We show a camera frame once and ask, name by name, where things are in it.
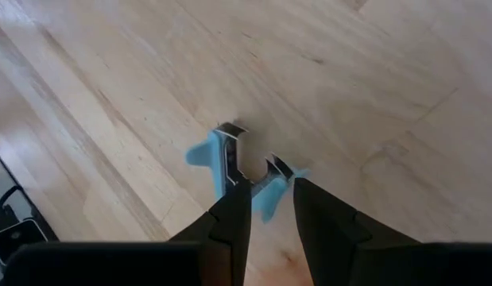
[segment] light blue plastic piece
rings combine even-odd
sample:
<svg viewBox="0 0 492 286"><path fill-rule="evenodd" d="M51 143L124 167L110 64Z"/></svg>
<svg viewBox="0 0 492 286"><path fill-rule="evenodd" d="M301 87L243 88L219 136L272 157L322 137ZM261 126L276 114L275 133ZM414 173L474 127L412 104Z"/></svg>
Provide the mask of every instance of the light blue plastic piece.
<svg viewBox="0 0 492 286"><path fill-rule="evenodd" d="M190 148L186 153L185 160L188 164L195 166L209 167L212 171L214 180L215 198L221 199L225 194L226 171L224 166L223 146L227 136L223 133L211 130L207 139L198 145ZM289 185L297 177L304 177L308 170L296 170L292 168L293 176L288 180L279 175L270 178L265 186L262 182L255 184L253 188L259 187L261 190L253 197L252 211L261 212L261 220L267 223L272 219L277 204L281 201L284 193L288 190Z"/></svg>

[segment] black device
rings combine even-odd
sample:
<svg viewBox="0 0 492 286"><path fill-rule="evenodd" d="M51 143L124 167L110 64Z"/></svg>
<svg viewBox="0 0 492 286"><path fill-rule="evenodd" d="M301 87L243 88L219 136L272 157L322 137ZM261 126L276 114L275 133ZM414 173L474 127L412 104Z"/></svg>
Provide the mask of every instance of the black device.
<svg viewBox="0 0 492 286"><path fill-rule="evenodd" d="M142 243L57 242L13 181L15 191L0 199L1 285L243 284L249 180L168 242ZM30 206L26 218L4 203L16 191ZM492 284L492 244L420 243L306 179L295 179L293 203L315 285Z"/></svg>

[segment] wooden floor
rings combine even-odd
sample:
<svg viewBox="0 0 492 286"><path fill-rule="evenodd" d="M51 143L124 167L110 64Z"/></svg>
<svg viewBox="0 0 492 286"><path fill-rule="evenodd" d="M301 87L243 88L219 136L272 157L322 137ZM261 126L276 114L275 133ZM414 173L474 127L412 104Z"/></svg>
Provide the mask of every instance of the wooden floor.
<svg viewBox="0 0 492 286"><path fill-rule="evenodd" d="M184 152L238 120L421 241L492 242L492 0L0 0L0 155L63 240L157 240L214 202ZM310 284L292 198L246 283Z"/></svg>

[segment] wood grain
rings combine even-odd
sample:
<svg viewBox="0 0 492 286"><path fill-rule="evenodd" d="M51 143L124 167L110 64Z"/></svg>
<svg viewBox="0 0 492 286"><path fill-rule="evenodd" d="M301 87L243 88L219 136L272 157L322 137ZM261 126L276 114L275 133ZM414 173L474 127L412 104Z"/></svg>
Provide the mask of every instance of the wood grain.
<svg viewBox="0 0 492 286"><path fill-rule="evenodd" d="M220 122L423 241L492 242L492 0L0 0L0 155L64 240L166 240ZM247 284L310 284L292 198Z"/></svg>

